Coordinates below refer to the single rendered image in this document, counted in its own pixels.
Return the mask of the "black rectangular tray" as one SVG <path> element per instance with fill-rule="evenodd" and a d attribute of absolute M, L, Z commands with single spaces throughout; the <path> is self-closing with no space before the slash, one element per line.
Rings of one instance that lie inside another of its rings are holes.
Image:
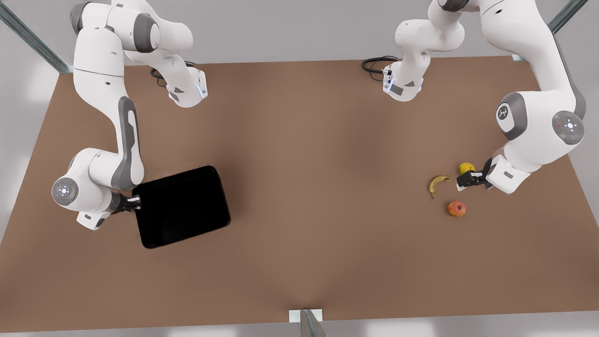
<path fill-rule="evenodd" d="M 228 226 L 231 215 L 222 181 L 213 166 L 198 167 L 132 190 L 144 248 L 164 247 Z"/>

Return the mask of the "yellow-green banana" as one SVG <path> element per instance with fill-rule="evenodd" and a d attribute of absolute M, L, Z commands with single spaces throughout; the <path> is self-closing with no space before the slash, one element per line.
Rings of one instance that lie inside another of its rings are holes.
<path fill-rule="evenodd" d="M 452 179 L 448 175 L 438 175 L 431 179 L 428 184 L 428 192 L 431 194 L 432 200 L 436 198 L 436 187 L 441 182 L 450 182 Z"/>

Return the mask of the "silver frame post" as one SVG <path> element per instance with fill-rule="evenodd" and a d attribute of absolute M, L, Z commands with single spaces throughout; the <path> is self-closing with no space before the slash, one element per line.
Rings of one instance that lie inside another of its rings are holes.
<path fill-rule="evenodd" d="M 536 6 L 554 35 L 590 2 L 594 0 L 535 0 Z"/>
<path fill-rule="evenodd" d="M 299 322 L 301 337 L 328 337 L 324 328 L 322 309 L 298 309 L 289 311 L 289 322 Z"/>
<path fill-rule="evenodd" d="M 0 0 L 0 21 L 3 21 L 28 47 L 60 74 L 71 74 L 73 67 L 68 66 L 51 48 L 48 47 L 21 19 Z"/>

